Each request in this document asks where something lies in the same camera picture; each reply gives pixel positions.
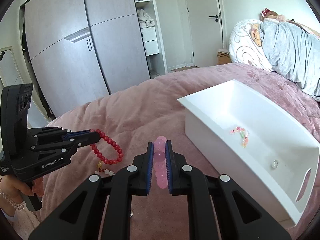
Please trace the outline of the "person's left hand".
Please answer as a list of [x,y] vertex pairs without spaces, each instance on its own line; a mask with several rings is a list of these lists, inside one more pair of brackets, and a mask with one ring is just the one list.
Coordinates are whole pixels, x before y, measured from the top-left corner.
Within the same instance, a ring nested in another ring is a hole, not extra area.
[[22,194],[26,196],[36,195],[38,197],[43,197],[43,177],[35,179],[32,182],[32,185],[28,186],[13,175],[3,176],[1,178],[1,191],[17,204],[22,202]]

